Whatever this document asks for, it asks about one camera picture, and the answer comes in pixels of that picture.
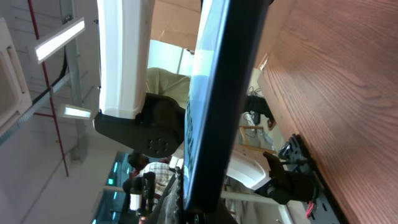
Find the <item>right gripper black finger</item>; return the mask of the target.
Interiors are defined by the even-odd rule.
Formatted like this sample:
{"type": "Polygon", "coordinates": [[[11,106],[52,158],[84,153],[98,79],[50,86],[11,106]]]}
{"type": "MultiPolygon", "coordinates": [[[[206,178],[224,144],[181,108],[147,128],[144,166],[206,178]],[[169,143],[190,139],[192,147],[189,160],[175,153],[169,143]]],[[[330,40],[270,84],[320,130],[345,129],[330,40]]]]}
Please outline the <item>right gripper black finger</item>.
{"type": "Polygon", "coordinates": [[[166,191],[149,216],[149,224],[181,224],[183,223],[183,177],[175,174],[166,191]]]}

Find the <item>Samsung Galaxy smartphone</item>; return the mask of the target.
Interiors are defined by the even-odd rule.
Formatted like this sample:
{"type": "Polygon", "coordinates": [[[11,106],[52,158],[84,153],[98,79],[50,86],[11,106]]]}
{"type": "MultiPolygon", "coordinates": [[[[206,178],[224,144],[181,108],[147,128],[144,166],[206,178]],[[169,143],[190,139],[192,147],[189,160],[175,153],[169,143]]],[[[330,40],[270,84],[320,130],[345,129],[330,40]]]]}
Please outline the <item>Samsung Galaxy smartphone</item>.
{"type": "Polygon", "coordinates": [[[185,112],[186,213],[217,207],[269,5],[203,1],[185,112]]]}

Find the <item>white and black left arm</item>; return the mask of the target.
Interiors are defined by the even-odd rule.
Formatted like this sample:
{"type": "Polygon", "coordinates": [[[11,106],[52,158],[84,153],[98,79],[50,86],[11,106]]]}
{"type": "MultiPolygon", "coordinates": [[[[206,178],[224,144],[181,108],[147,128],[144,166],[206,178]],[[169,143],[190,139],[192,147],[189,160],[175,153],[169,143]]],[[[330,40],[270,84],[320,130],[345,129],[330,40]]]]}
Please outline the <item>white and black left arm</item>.
{"type": "Polygon", "coordinates": [[[146,87],[154,5],[98,0],[101,85],[93,126],[135,152],[181,158],[185,110],[146,87]]]}

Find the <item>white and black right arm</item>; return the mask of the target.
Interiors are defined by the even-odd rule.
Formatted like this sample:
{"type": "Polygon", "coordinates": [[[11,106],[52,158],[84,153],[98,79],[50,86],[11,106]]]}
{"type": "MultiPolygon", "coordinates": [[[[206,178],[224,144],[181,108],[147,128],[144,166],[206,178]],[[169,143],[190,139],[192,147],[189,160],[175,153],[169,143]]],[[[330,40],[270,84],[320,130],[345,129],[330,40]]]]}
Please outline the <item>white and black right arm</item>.
{"type": "MultiPolygon", "coordinates": [[[[231,177],[258,195],[271,198],[285,205],[294,200],[307,203],[306,216],[310,217],[316,208],[319,187],[312,177],[298,171],[288,171],[284,165],[296,167],[308,164],[306,159],[299,160],[287,156],[281,162],[273,151],[264,150],[262,154],[247,146],[237,145],[233,151],[226,172],[231,177]]],[[[175,180],[161,197],[155,211],[146,223],[235,223],[227,208],[221,204],[220,196],[211,196],[210,191],[200,187],[202,193],[194,193],[199,199],[216,199],[212,205],[187,209],[187,200],[183,198],[183,170],[176,168],[175,180]]]]}

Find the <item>person in checked shirt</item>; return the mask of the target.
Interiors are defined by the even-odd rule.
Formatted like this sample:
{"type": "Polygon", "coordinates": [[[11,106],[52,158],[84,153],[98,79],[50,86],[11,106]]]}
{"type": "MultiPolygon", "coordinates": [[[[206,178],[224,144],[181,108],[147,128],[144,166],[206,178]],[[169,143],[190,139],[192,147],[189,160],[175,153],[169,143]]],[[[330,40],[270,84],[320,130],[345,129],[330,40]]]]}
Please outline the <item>person in checked shirt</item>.
{"type": "Polygon", "coordinates": [[[122,189],[126,194],[124,211],[143,216],[151,213],[174,172],[170,170],[171,158],[150,162],[149,158],[139,152],[127,157],[128,164],[134,169],[123,182],[122,189]]]}

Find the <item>brown cardboard backdrop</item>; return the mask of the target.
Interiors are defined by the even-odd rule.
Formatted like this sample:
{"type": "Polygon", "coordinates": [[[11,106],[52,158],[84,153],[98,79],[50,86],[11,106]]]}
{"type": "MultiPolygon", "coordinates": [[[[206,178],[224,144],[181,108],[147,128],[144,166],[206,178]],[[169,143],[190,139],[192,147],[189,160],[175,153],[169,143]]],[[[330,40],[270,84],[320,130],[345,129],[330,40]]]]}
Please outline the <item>brown cardboard backdrop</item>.
{"type": "Polygon", "coordinates": [[[151,39],[195,50],[200,14],[200,0],[156,0],[151,39]]]}

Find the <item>ceiling light fixtures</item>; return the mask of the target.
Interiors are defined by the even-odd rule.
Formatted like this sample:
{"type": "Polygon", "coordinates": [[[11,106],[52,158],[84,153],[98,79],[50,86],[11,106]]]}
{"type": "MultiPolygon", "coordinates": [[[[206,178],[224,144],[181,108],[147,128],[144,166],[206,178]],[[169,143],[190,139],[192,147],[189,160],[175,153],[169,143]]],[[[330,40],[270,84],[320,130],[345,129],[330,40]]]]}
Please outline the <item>ceiling light fixtures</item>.
{"type": "Polygon", "coordinates": [[[39,39],[31,48],[33,58],[41,65],[46,90],[33,100],[34,106],[39,106],[46,100],[50,101],[51,109],[53,105],[53,94],[61,88],[66,82],[70,82],[72,105],[61,105],[57,114],[52,114],[52,118],[57,116],[71,119],[88,120],[91,117],[91,111],[81,106],[81,83],[80,71],[77,62],[75,38],[85,31],[85,19],[83,17],[69,20],[64,25],[53,31],[51,34],[39,39]],[[65,64],[62,67],[60,76],[49,83],[49,76],[45,61],[54,53],[63,49],[65,64]]]}

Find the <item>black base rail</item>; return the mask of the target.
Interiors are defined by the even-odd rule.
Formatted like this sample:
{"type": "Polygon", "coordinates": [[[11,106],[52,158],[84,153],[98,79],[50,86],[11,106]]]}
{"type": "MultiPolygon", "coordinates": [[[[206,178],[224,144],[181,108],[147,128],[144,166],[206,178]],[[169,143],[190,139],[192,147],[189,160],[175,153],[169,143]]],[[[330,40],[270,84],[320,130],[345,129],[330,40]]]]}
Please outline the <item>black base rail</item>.
{"type": "Polygon", "coordinates": [[[313,196],[303,203],[310,223],[348,223],[300,135],[289,137],[279,150],[278,157],[287,170],[305,175],[312,181],[313,196]]]}

